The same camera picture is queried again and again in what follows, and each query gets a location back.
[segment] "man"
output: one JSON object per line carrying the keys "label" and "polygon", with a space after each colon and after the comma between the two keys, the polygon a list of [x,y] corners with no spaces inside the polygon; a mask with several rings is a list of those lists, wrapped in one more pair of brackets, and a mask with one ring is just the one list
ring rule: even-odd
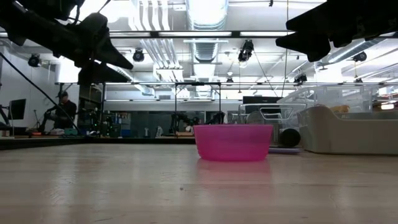
{"label": "man", "polygon": [[[77,106],[74,102],[70,101],[68,98],[68,93],[63,92],[60,95],[61,102],[59,104],[59,107],[61,107],[71,119],[75,119],[76,115],[76,110]],[[42,125],[40,125],[39,131],[43,132],[45,129],[45,124],[48,119],[55,121],[54,128],[55,129],[66,129],[66,128],[72,128],[73,123],[68,119],[66,114],[60,110],[57,106],[54,106],[53,108],[48,109],[45,114],[44,114],[44,120],[42,122]]]}

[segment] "pink bowl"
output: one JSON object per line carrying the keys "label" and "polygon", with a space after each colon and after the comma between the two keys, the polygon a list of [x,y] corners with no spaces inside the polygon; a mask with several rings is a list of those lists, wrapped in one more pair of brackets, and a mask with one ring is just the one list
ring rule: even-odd
{"label": "pink bowl", "polygon": [[219,124],[193,127],[198,153],[210,161],[261,161],[268,155],[272,125]]}

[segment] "camera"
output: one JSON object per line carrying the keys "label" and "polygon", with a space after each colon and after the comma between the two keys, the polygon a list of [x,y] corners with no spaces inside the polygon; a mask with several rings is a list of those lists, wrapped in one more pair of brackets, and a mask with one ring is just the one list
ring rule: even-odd
{"label": "camera", "polygon": [[144,53],[142,53],[142,49],[137,48],[136,52],[134,53],[134,55],[132,56],[132,59],[135,62],[142,62],[145,59]]}
{"label": "camera", "polygon": [[294,78],[294,83],[297,83],[298,85],[301,85],[307,81],[307,75],[305,73],[297,75]]}
{"label": "camera", "polygon": [[254,44],[252,40],[245,40],[244,45],[239,53],[238,60],[240,62],[247,62],[251,57],[251,52],[254,50]]}
{"label": "camera", "polygon": [[34,68],[39,68],[42,66],[42,61],[40,60],[40,55],[39,54],[32,54],[32,56],[30,56],[29,60],[27,61],[27,64],[30,67],[34,67]]}
{"label": "camera", "polygon": [[368,58],[365,52],[361,52],[353,57],[354,62],[364,62]]}

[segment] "computer monitor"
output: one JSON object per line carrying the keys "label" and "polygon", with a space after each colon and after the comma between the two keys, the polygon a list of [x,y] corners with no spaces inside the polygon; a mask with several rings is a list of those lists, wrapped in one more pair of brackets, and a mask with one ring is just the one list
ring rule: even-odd
{"label": "computer monitor", "polygon": [[26,99],[10,101],[8,110],[8,119],[24,119]]}

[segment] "table surface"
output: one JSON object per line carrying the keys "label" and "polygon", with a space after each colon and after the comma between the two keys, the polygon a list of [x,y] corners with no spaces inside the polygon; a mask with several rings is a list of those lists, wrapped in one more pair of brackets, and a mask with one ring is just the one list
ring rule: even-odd
{"label": "table surface", "polygon": [[0,151],[1,223],[397,223],[398,157],[208,162],[195,145]]}

